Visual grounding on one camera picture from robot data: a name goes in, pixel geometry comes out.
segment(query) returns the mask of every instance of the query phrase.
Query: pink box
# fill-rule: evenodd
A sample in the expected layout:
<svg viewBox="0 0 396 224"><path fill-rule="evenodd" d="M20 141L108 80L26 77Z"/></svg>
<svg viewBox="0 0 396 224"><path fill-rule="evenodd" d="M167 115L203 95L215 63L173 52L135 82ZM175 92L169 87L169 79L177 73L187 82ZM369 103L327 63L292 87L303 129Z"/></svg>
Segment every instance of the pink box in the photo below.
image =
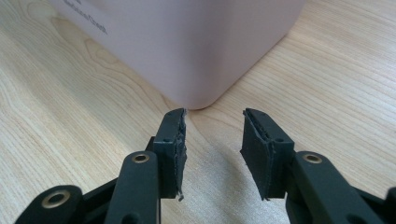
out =
<svg viewBox="0 0 396 224"><path fill-rule="evenodd" d="M189 109L215 102L276 44L305 0L49 0Z"/></svg>

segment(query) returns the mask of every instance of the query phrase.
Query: pink container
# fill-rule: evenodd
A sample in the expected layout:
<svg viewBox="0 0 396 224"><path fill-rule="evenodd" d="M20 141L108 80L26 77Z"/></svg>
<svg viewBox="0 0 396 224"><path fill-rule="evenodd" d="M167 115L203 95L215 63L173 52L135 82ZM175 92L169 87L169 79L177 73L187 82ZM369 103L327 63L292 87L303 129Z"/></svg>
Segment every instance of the pink container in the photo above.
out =
<svg viewBox="0 0 396 224"><path fill-rule="evenodd" d="M276 44L304 0L49 0L170 100L211 105Z"/></svg>

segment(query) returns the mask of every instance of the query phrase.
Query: light wooden surface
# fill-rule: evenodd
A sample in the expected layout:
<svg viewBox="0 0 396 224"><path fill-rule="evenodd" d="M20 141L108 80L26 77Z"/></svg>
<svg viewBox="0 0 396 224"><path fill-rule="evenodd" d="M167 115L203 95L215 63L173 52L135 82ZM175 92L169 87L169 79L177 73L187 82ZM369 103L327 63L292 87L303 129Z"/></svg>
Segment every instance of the light wooden surface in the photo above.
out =
<svg viewBox="0 0 396 224"><path fill-rule="evenodd" d="M289 222L283 200L260 201L240 156L246 107L384 197L396 186L396 3L308 0L278 45L190 111L185 200L163 200L163 223ZM0 223L45 189L116 177L175 108L47 1L1 0Z"/></svg>

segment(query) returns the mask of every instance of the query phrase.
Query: screw hole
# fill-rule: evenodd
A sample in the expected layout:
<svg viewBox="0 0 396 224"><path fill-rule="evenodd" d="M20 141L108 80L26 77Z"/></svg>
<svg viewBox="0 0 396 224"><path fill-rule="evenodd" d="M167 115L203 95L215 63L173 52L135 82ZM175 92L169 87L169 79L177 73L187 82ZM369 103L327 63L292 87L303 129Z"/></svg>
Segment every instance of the screw hole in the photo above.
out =
<svg viewBox="0 0 396 224"><path fill-rule="evenodd" d="M138 214L128 214L122 219L122 224L140 224Z"/></svg>
<svg viewBox="0 0 396 224"><path fill-rule="evenodd" d="M366 224L367 222L356 215L349 214L346 216L346 220L351 224Z"/></svg>
<svg viewBox="0 0 396 224"><path fill-rule="evenodd" d="M41 206L48 209L55 208L67 202L69 198L70 198L69 191L65 189L56 190L44 198L44 200L41 202Z"/></svg>
<svg viewBox="0 0 396 224"><path fill-rule="evenodd" d="M139 154L139 155L132 157L132 161L134 161L136 163L143 163L148 160L149 160L149 156L145 155L145 154Z"/></svg>
<svg viewBox="0 0 396 224"><path fill-rule="evenodd" d="M304 160L309 161L311 163L321 163L322 159L319 156L313 154L305 154L303 156Z"/></svg>

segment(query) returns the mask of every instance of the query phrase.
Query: wooden table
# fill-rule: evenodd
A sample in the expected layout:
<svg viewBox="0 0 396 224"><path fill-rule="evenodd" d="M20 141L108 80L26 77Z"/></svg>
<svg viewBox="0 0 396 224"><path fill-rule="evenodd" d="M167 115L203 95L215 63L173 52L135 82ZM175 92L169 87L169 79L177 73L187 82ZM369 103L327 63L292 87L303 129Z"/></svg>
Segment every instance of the wooden table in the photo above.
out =
<svg viewBox="0 0 396 224"><path fill-rule="evenodd" d="M187 116L185 199L163 223L288 223L239 150L246 107L355 187L396 186L396 3L308 0L300 19L212 106ZM56 185L88 192L178 108L47 3L0 1L0 222Z"/></svg>

